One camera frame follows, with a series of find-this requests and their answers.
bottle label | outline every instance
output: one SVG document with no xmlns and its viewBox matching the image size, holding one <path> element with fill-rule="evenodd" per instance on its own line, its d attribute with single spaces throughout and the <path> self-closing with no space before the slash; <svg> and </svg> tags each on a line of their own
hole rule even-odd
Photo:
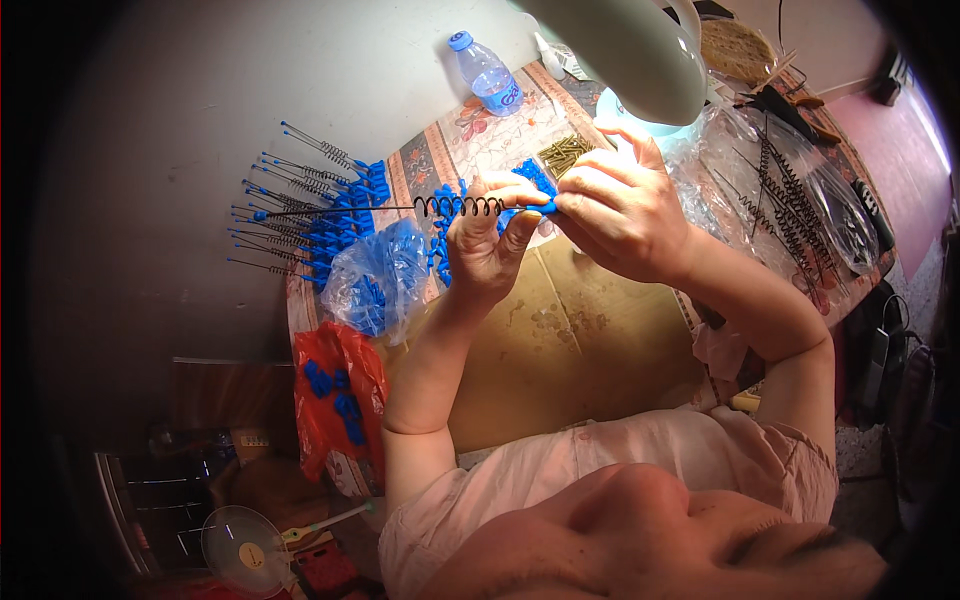
<svg viewBox="0 0 960 600">
<path fill-rule="evenodd" d="M 523 92 L 513 77 L 506 87 L 490 96 L 481 96 L 480 102 L 493 114 L 503 114 L 510 110 L 514 103 L 523 100 Z"/>
</svg>

nose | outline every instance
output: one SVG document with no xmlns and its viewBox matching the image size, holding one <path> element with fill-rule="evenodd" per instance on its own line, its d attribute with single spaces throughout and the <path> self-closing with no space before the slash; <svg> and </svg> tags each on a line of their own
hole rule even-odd
<svg viewBox="0 0 960 600">
<path fill-rule="evenodd" d="M 662 468 L 616 465 L 595 475 L 603 481 L 597 482 L 570 516 L 569 527 L 575 531 L 590 534 L 629 529 L 659 535 L 683 526 L 688 519 L 689 490 Z"/>
</svg>

hand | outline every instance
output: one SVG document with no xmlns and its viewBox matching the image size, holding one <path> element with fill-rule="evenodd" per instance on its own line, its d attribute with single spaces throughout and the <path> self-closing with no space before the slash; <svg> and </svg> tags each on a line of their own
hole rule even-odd
<svg viewBox="0 0 960 600">
<path fill-rule="evenodd" d="M 690 272 L 690 225 L 653 138 L 633 124 L 595 119 L 634 146 L 636 160 L 590 151 L 558 181 L 551 215 L 597 264 L 635 281 L 676 286 Z"/>
<path fill-rule="evenodd" d="M 478 176 L 467 195 L 473 198 L 497 198 L 506 207 L 546 204 L 550 197 L 537 190 L 532 182 L 515 173 L 489 172 Z M 540 214 L 532 210 L 519 212 L 502 236 L 496 232 L 496 215 L 483 214 L 483 206 L 473 216 L 468 206 L 466 216 L 458 216 L 446 234 L 450 275 L 449 293 L 465 298 L 473 305 L 490 310 L 506 298 L 514 287 L 520 260 L 530 237 L 537 229 Z"/>
</svg>

water bottle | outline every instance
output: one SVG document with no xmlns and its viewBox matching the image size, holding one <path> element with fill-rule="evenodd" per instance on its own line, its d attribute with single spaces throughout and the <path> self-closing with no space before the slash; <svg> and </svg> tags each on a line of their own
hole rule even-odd
<svg viewBox="0 0 960 600">
<path fill-rule="evenodd" d="M 496 54 L 473 41 L 473 36 L 467 32 L 457 32 L 446 43 L 457 53 L 457 64 L 464 81 L 487 110 L 498 117 L 519 110 L 523 104 L 523 90 Z"/>
</svg>

finger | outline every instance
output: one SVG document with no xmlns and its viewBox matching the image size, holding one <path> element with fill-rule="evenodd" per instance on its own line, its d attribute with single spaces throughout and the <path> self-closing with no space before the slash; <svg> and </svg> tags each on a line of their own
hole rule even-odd
<svg viewBox="0 0 960 600">
<path fill-rule="evenodd" d="M 612 264 L 613 255 L 601 246 L 595 239 L 590 237 L 589 233 L 583 230 L 577 223 L 562 214 L 555 212 L 548 217 L 557 224 L 564 235 L 570 238 L 570 241 L 577 245 L 577 248 L 587 253 L 587 256 L 593 259 L 598 265 Z"/>
<path fill-rule="evenodd" d="M 643 169 L 638 169 L 635 161 L 609 150 L 591 150 L 577 158 L 573 166 L 592 167 L 630 187 L 638 187 L 643 182 Z"/>
<path fill-rule="evenodd" d="M 503 203 L 503 207 L 505 208 L 526 206 L 528 204 L 547 204 L 550 202 L 550 197 L 539 191 L 533 184 L 531 184 L 530 187 L 511 185 L 501 187 L 500 189 L 493 189 L 488 192 L 487 198 L 498 199 Z"/>
<path fill-rule="evenodd" d="M 473 198 L 486 196 L 491 190 L 508 185 L 533 187 L 534 184 L 522 175 L 510 171 L 486 171 L 473 178 L 473 182 L 467 190 L 467 195 Z"/>
<path fill-rule="evenodd" d="M 584 194 L 621 211 L 627 207 L 630 190 L 623 181 L 587 166 L 575 166 L 557 181 L 558 192 Z"/>
<path fill-rule="evenodd" d="M 641 167 L 666 174 L 663 155 L 660 153 L 657 142 L 640 125 L 623 119 L 611 121 L 610 119 L 597 118 L 593 119 L 593 127 L 602 133 L 619 135 L 630 142 L 634 147 L 636 162 Z"/>
<path fill-rule="evenodd" d="M 601 245 L 622 238 L 630 225 L 630 221 L 616 210 L 579 192 L 561 192 L 553 202 L 560 212 Z"/>
<path fill-rule="evenodd" d="M 507 224 L 493 250 L 502 271 L 515 273 L 520 268 L 523 253 L 527 251 L 527 244 L 537 230 L 541 216 L 533 210 L 524 210 L 518 212 Z"/>
<path fill-rule="evenodd" d="M 466 215 L 457 215 L 453 224 L 446 233 L 447 242 L 459 244 L 465 248 L 472 248 L 491 236 L 491 231 L 496 228 L 496 215 L 490 211 L 489 215 L 483 214 L 483 207 L 473 216 L 472 204 L 467 206 Z"/>
</svg>

